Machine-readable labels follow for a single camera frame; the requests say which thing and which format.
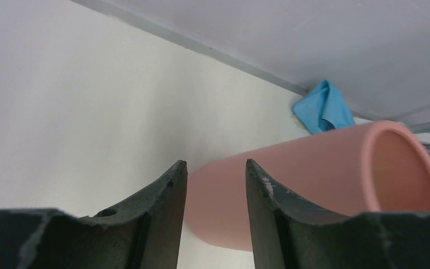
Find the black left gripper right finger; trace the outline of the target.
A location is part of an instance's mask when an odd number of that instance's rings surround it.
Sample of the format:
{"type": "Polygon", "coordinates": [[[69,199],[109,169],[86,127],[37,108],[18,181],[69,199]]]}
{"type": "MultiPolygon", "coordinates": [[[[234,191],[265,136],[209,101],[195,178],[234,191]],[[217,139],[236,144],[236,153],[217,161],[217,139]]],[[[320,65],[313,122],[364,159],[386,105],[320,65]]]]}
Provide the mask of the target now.
{"type": "Polygon", "coordinates": [[[246,162],[256,268],[430,268],[430,212],[325,209],[246,162]]]}

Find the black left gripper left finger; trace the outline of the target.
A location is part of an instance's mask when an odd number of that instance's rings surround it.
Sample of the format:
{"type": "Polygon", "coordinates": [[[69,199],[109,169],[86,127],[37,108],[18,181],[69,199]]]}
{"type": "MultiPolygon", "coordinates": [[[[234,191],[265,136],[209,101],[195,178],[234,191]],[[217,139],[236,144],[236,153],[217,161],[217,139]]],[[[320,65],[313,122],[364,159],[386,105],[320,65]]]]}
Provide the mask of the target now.
{"type": "Polygon", "coordinates": [[[0,268],[177,268],[187,181],[179,160],[93,217],[0,210],[0,268]]]}

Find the pink cylindrical vase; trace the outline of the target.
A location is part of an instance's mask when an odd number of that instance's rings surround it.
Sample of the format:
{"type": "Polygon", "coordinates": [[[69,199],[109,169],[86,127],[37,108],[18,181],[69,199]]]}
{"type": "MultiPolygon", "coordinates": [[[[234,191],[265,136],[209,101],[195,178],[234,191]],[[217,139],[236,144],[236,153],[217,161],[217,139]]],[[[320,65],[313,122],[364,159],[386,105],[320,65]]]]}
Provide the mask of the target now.
{"type": "Polygon", "coordinates": [[[251,251],[246,162],[303,198],[353,216],[430,211],[430,154],[389,120],[331,130],[213,161],[188,180],[185,221],[202,241],[251,251]]]}

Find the blue flower wrapping paper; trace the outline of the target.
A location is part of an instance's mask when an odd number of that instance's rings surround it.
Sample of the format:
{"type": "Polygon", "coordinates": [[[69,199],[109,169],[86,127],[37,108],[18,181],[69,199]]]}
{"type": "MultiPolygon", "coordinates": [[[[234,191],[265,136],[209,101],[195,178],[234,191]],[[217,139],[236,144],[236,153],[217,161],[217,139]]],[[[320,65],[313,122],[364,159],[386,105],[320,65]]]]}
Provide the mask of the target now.
{"type": "Polygon", "coordinates": [[[356,125],[342,93],[327,80],[295,103],[292,113],[312,135],[356,125]]]}

